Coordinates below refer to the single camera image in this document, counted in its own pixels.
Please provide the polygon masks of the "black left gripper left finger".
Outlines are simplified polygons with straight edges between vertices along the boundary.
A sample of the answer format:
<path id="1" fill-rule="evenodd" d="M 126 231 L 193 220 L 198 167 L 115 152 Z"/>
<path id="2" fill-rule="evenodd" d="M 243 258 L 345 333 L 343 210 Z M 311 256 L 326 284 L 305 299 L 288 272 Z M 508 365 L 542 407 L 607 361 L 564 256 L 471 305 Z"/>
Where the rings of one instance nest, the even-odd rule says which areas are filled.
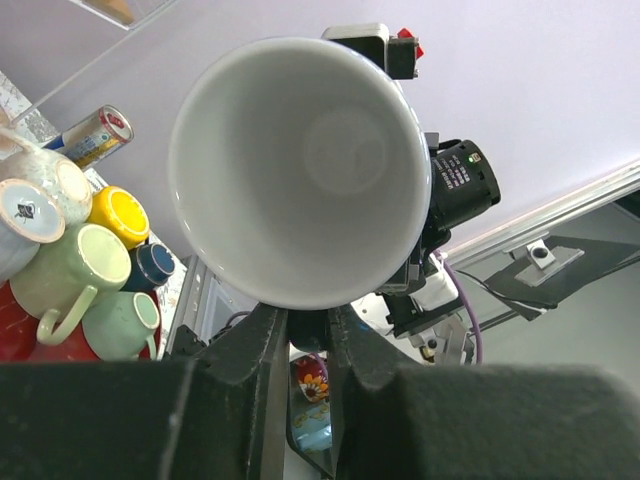
<path id="1" fill-rule="evenodd" d="M 287 314 L 256 307 L 189 358 L 6 364 L 5 479 L 279 479 Z"/>

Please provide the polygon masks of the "white ceramic mug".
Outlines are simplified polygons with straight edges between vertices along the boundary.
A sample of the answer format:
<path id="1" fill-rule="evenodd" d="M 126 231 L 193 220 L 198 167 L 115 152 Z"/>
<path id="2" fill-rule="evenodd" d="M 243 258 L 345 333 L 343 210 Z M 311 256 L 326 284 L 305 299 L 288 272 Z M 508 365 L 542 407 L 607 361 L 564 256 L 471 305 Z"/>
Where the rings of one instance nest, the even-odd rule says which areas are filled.
<path id="1" fill-rule="evenodd" d="M 397 84 L 347 47 L 298 37 L 241 46 L 198 77 L 168 180 L 207 267 L 298 311 L 349 305 L 390 280 L 432 193 L 422 128 Z"/>

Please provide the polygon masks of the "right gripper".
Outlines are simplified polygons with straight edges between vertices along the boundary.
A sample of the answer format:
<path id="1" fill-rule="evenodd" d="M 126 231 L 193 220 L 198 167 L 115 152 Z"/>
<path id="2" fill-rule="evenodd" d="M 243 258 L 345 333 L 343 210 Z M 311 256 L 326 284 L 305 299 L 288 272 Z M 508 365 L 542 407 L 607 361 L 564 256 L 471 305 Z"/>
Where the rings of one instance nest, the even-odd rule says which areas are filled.
<path id="1" fill-rule="evenodd" d="M 424 134 L 432 167 L 428 214 L 418 243 L 400 269 L 379 288 L 381 294 L 409 295 L 436 272 L 429 256 L 451 239 L 452 229 L 501 201 L 496 176 L 487 157 L 471 140 L 442 141 Z"/>

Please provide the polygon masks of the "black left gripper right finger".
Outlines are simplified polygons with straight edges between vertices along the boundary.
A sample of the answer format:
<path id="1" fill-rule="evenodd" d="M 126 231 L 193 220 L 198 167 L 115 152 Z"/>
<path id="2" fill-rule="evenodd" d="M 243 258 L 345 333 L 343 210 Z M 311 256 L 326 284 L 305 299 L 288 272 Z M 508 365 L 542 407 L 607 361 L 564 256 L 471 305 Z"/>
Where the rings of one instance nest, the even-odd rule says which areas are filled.
<path id="1" fill-rule="evenodd" d="M 578 368 L 427 367 L 362 322 L 328 313 L 340 479 L 635 479 L 639 402 Z"/>

